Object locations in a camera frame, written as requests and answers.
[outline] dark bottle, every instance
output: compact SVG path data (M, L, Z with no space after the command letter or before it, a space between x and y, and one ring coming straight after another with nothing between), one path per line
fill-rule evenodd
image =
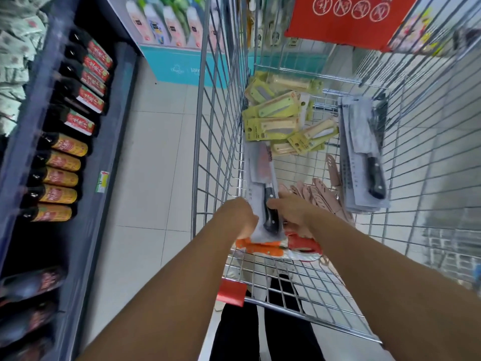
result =
M56 130L68 133L76 137L90 137L98 134L98 118L92 118L94 121L77 113L74 109L65 105L51 104L47 111L45 120L45 130Z
M40 145L46 145L49 148L54 148L77 157L83 157L89 153L87 143L57 132L42 132L42 135L40 136Z
M48 337L43 337L10 352L2 361L40 361L52 347L52 340Z
M0 347L22 339L26 334L52 321L57 306L45 302L36 307L8 315L0 320Z
M49 184L28 187L25 197L27 200L49 204L73 204L80 199L75 189Z
M59 266L9 276L1 280L0 297L8 302L36 297L62 286L65 276Z
M102 48L99 43L97 43L95 39L92 38L85 30L74 26L74 28L70 31L69 39L72 42L78 43L86 48L88 52L92 54L108 70L113 67L112 58L110 58L107 52L105 52L104 48Z
M37 151L33 162L34 167L50 166L66 171L76 172L82 167L82 162L68 154L54 150Z
M102 82L107 82L110 79L110 72L80 44L67 44L64 55L90 69Z
M80 81L100 97L103 97L107 91L105 84L89 68L76 60L70 58L63 60L59 71L66 77Z
M67 221L76 215L74 207L66 205L38 204L20 209L18 218L25 221Z
M65 187L75 187L79 183L79 177L73 172L59 170L58 168L47 166L31 170L30 176L28 177L28 185L38 186L42 183Z
M75 107L85 106L88 112L100 114L107 110L104 100L74 78L60 77L55 83L55 95L56 100L65 101Z

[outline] knife handle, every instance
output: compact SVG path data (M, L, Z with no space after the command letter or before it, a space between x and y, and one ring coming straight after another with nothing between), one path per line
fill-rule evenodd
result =
M265 222L264 222L264 229L267 230L269 233L276 235L279 233L279 213L277 210L268 208L268 200L274 199L276 197L276 193L272 184L265 184L264 185L264 210L266 212L265 215Z
M368 156L369 193L376 199L386 198L386 183L382 176L381 162L378 157Z

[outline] leg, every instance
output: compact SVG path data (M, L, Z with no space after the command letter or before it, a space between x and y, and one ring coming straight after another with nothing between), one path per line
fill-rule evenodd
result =
M259 320L257 307L226 304L215 333L210 361L259 361Z
M297 294L287 275L272 279L271 289L281 290L281 286L284 293ZM288 309L299 311L295 297L284 295L284 300ZM269 290L269 301L284 306L282 295L276 291ZM325 361L310 322L271 309L265 309L264 314L272 361L286 359L287 346L293 348L296 359Z

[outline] shopping cart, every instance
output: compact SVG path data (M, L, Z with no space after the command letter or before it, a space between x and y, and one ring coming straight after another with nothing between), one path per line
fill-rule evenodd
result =
M377 134L382 139L391 206L357 215L356 227L476 290L476 268L481 265L481 0L418 0L406 20L432 10L426 28L429 37L419 51L403 53L363 52L288 38L271 46L266 30L260 46L257 38L249 42L248 1L214 0L213 5L220 7L221 2L228 3L229 14L221 15L215 29L220 38L208 38L207 27L203 33L192 236L225 200L246 194L241 111L247 106L244 89L249 76L258 69L296 72L323 80L322 94L312 96L314 121L337 118L340 96L368 96L378 109ZM280 8L283 1L267 0L264 10L271 10L274 2ZM260 12L258 7L256 30ZM204 25L209 25L209 18L213 21L212 13L206 14ZM278 10L273 28L281 22ZM442 54L436 48L423 49L433 40L444 46ZM276 158L278 181L289 186L319 177L329 186L326 153L339 163L338 143L335 138L324 151ZM267 291L270 280L280 273L288 274L297 291L277 291L283 307L271 304ZM326 262L279 259L232 248L224 277L249 286L252 297L245 298L249 303L380 342L335 268ZM295 298L300 311L285 306L287 297Z

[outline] forearm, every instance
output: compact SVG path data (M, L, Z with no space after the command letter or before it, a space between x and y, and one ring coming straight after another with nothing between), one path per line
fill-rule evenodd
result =
M309 230L397 361L481 359L481 302L473 293L338 218L314 213Z
M195 360L235 228L212 219L105 327L78 360Z

